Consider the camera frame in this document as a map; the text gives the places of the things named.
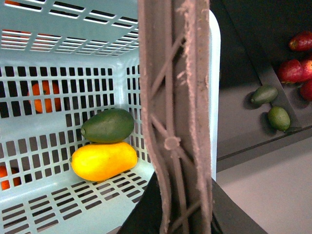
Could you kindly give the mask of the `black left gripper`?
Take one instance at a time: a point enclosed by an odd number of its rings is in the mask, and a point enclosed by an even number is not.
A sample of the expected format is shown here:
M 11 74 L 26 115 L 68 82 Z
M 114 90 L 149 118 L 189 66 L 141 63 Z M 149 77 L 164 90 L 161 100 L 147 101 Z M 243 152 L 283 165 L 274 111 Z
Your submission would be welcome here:
M 212 180 L 214 198 L 213 234 L 265 234 L 266 231 L 248 216 Z M 143 197 L 120 227 L 119 234 L 158 234 L 162 219 L 161 196 L 156 174 L 153 173 Z

